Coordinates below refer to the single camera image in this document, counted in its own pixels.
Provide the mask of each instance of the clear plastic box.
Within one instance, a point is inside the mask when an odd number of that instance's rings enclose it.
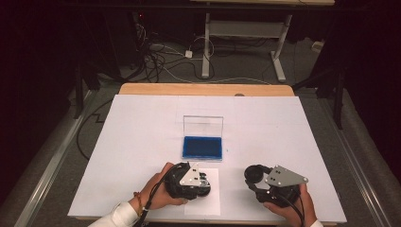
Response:
[[[222,160],[222,116],[183,117],[183,159]]]

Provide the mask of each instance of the person's left hand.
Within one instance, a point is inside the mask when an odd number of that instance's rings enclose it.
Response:
[[[142,206],[145,206],[148,202],[149,195],[151,192],[151,189],[155,184],[157,184],[163,176],[168,172],[169,169],[171,169],[174,165],[171,163],[166,163],[165,167],[163,167],[162,171],[160,173],[156,173],[150,180],[147,182],[145,187],[141,191],[141,204]],[[166,191],[165,183],[162,183],[159,188],[156,191],[156,194],[154,195],[152,201],[151,201],[151,206],[150,209],[155,210],[155,209],[160,209],[162,207],[165,207],[167,205],[182,205],[187,203],[188,200],[185,199],[173,199],[170,197],[170,195]],[[136,198],[132,198],[130,200],[131,206],[134,208],[135,211],[138,212],[139,210],[139,201]]]

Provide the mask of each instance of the desk leg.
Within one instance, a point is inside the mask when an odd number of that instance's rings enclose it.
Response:
[[[271,51],[271,60],[273,61],[274,69],[276,71],[277,78],[280,82],[286,81],[286,76],[284,75],[283,67],[280,63],[280,53],[283,49],[284,41],[286,40],[289,23],[291,22],[292,15],[288,15],[285,23],[281,29],[280,38],[278,40],[278,46],[276,51]]]
[[[210,13],[206,13],[206,20],[204,23],[204,49],[203,61],[201,66],[201,76],[205,79],[209,78],[209,38],[210,38]]]

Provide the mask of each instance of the bracelet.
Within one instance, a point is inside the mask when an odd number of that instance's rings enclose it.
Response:
[[[142,202],[141,202],[141,193],[140,192],[134,192],[133,193],[133,197],[138,199],[138,201],[139,201],[138,217],[141,217],[142,216],[142,212],[144,210],[144,206],[142,206]]]

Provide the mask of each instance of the blue ink pad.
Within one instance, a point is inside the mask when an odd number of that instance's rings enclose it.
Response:
[[[185,136],[183,158],[222,160],[221,137]]]

